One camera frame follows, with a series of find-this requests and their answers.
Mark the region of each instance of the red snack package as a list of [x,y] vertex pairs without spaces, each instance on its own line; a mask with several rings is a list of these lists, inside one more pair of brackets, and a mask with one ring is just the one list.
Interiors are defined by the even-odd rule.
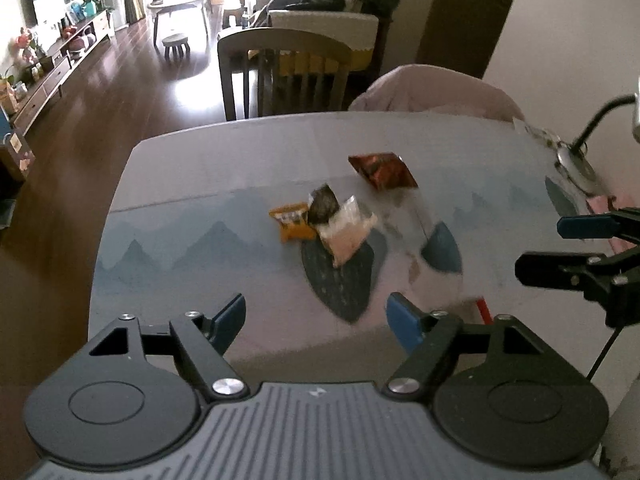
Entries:
[[395,153],[351,155],[349,162],[378,191],[418,187],[409,168]]

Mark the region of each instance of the white logo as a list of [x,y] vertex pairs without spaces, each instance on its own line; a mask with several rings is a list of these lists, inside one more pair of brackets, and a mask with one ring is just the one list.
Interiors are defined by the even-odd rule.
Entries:
[[314,396],[316,399],[322,397],[326,393],[324,388],[318,386],[315,390],[309,390],[309,395]]

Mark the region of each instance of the cable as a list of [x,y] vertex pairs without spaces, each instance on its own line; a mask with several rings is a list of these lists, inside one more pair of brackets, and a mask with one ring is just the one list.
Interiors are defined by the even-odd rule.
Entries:
[[569,149],[574,155],[578,155],[580,153],[580,148],[585,143],[585,141],[589,138],[592,131],[598,126],[602,118],[607,115],[610,111],[615,110],[619,106],[632,105],[636,102],[635,94],[627,94],[621,95],[620,97],[616,97],[612,99],[608,103],[606,103],[600,111],[593,116],[593,119],[587,124],[587,127],[584,129],[580,137],[574,140],[569,146]]
[[607,341],[607,343],[602,347],[602,350],[600,351],[600,355],[598,356],[596,361],[593,363],[593,366],[591,367],[591,370],[589,370],[589,373],[587,374],[587,379],[588,380],[591,381],[593,379],[593,376],[596,374],[596,372],[598,371],[598,368],[602,364],[602,361],[606,357],[607,352],[609,351],[609,349],[611,348],[613,343],[616,342],[616,339],[620,335],[620,332],[622,332],[623,328],[624,327],[621,326],[621,327],[618,327],[617,329],[615,329],[613,331],[613,334],[611,334],[611,336],[609,337],[609,340]]

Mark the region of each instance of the tv cabinet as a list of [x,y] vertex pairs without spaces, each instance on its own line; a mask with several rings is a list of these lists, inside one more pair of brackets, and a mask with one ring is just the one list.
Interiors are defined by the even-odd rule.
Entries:
[[[51,56],[53,60],[53,70],[47,72],[38,81],[29,86],[27,95],[18,103],[16,113],[9,117],[11,126],[21,134],[24,135],[27,132],[53,94],[57,92],[60,97],[62,97],[62,84],[86,56],[88,56],[104,38],[109,37],[111,28],[106,10],[98,12],[98,14],[90,18],[85,18],[78,22],[76,27],[78,31],[75,34],[66,38],[66,40],[61,38],[56,41],[47,51],[47,55]],[[69,56],[68,44],[73,38],[82,35],[82,32],[87,27],[91,28],[92,33],[95,35],[95,43],[92,44],[79,59],[72,60]]]

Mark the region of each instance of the wooden floor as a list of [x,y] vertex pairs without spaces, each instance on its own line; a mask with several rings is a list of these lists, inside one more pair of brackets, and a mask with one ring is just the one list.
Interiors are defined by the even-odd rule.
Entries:
[[140,140],[224,121],[214,38],[197,10],[161,16],[160,38],[190,36],[167,63],[143,20],[98,46],[27,134],[36,156],[0,235],[0,479],[36,461],[21,405],[86,340],[98,244],[120,174]]

